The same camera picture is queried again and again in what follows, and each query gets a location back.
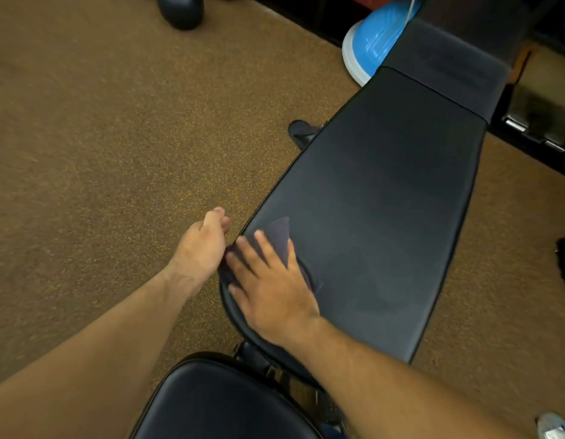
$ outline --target human arm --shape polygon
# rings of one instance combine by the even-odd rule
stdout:
[[[235,255],[228,265],[242,288],[230,286],[250,327],[301,361],[330,393],[364,439],[521,439],[439,381],[369,348],[319,315],[293,249],[285,268],[261,232],[266,262],[248,241],[236,242],[250,269]]]
[[[81,332],[0,384],[0,439],[125,437],[185,302],[217,268],[230,222],[209,211],[169,264]]]

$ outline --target purple cloth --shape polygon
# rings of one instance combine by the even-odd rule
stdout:
[[[263,229],[263,231],[264,231],[264,235],[272,245],[274,252],[276,252],[279,258],[282,260],[283,265],[288,267],[288,239],[290,238],[290,233],[291,233],[290,219],[288,217],[283,217],[279,220],[275,220],[271,224],[266,226]],[[247,236],[247,238],[250,245],[256,250],[258,255],[264,260],[264,254],[262,254],[260,245],[258,244],[257,240],[254,238],[254,235]],[[242,255],[242,252],[236,246],[235,243],[231,244],[226,248],[225,254],[228,254],[228,252],[230,251],[233,251],[238,256],[238,258],[242,261],[242,263],[246,265],[248,269],[250,269],[250,267],[246,263],[246,260],[244,259],[244,256]],[[234,273],[226,263],[225,254],[224,254],[224,258],[221,260],[221,263],[218,267],[219,280],[226,286],[228,286],[230,283],[233,283],[237,287],[241,288],[240,283],[237,281],[236,277],[234,276]],[[321,282],[321,280],[314,279],[308,273],[304,263],[301,261],[299,257],[299,254],[297,254],[297,262],[299,264],[299,268],[301,269],[301,274],[303,275],[303,279],[305,280],[305,283],[307,283],[308,288],[311,291],[313,291],[314,294],[316,294],[321,289],[323,283]]]

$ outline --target blue balance ball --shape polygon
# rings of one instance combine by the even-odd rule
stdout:
[[[402,34],[410,5],[410,0],[389,2],[347,32],[342,55],[348,72],[360,86],[374,75]],[[420,6],[421,2],[415,1],[411,18]]]

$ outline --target rubber gym floor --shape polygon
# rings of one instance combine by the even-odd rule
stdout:
[[[0,0],[0,381],[143,284],[206,209],[228,210],[232,241],[298,154],[286,126],[357,91],[333,45],[251,0],[205,3],[185,33],[154,0]],[[413,363],[531,434],[565,417],[563,236],[565,177],[486,137]],[[151,388],[238,341],[216,287]]]

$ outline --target blue dome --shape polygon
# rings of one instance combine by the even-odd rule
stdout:
[[[352,40],[353,54],[361,68],[372,77],[403,32],[410,0],[395,0],[376,9],[362,21]],[[411,17],[421,3],[412,7]]]

